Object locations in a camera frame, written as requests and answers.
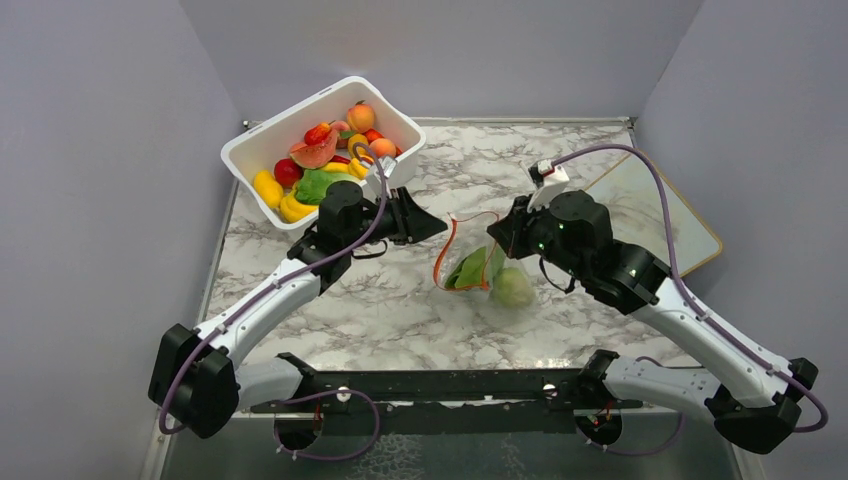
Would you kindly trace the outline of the green leafy vegetable toy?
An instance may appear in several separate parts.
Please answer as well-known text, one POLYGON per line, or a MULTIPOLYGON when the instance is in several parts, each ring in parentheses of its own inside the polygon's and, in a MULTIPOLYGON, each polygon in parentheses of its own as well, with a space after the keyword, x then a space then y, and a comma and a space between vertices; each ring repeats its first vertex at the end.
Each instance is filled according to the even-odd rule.
POLYGON ((498 245, 481 246, 463 258, 447 275, 447 290, 491 290, 495 276, 503 269, 506 255, 498 245))

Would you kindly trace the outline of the clear zip bag orange zipper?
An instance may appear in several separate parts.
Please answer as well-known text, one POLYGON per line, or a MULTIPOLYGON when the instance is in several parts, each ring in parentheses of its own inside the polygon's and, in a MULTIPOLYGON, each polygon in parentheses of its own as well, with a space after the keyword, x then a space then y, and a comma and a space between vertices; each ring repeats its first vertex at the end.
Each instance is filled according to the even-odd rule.
POLYGON ((500 219, 494 211, 449 215, 448 238, 432 270, 437 288, 506 309, 535 302, 536 291, 524 266, 508 258, 487 232, 500 219))

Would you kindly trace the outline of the green cabbage toy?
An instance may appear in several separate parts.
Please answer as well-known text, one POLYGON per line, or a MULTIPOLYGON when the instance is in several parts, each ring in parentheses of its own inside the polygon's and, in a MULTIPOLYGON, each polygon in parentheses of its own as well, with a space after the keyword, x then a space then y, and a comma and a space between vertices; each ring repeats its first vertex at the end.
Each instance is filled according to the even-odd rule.
POLYGON ((494 278, 490 297, 506 308, 524 308, 535 300, 535 290, 518 267, 505 267, 494 278))

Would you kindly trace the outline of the watermelon slice toy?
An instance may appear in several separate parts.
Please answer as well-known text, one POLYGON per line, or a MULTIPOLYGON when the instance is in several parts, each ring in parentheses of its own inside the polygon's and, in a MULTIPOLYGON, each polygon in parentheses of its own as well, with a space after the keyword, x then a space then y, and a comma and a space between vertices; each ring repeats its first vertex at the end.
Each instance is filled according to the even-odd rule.
POLYGON ((289 152, 289 157, 304 169, 319 169, 335 155, 339 132, 330 130, 324 139, 314 145, 298 145, 289 152))

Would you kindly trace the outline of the red apple toy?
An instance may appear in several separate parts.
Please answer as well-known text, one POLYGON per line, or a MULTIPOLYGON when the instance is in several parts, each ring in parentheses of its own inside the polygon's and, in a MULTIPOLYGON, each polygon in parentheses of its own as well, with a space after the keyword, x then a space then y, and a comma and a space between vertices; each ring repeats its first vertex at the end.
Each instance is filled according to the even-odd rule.
POLYGON ((292 189, 303 177, 303 168, 291 158, 284 158, 276 162, 273 168, 275 180, 284 188, 292 189))

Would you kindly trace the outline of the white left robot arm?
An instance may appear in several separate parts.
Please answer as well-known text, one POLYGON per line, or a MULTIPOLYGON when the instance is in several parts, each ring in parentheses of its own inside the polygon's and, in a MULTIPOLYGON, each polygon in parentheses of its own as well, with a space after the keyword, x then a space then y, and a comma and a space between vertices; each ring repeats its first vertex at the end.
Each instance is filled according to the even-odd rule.
POLYGON ((308 367, 285 357, 245 365, 246 356, 284 319, 318 298, 350 268, 362 244, 415 244, 447 229, 404 187, 383 190, 377 203, 350 181, 332 184, 318 219, 286 258, 247 297, 189 329, 176 324, 160 340, 148 397, 160 408, 160 428, 186 427, 206 439, 234 413, 280 401, 290 410, 313 401, 308 367))

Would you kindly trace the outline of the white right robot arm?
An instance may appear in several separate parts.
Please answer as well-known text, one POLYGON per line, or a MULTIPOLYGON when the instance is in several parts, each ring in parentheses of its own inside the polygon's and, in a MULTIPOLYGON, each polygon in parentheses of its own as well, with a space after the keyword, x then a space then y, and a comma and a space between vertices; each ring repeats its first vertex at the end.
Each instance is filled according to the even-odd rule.
POLYGON ((593 299, 651 326, 701 365, 686 373, 598 350, 576 383, 585 404, 633 400, 673 409, 711 421, 725 440, 756 454, 801 432, 800 402, 815 365, 773 354, 708 312, 668 265, 615 239, 608 209, 588 193, 561 193, 535 211, 520 196, 487 232, 509 258, 536 255, 565 271, 593 299))

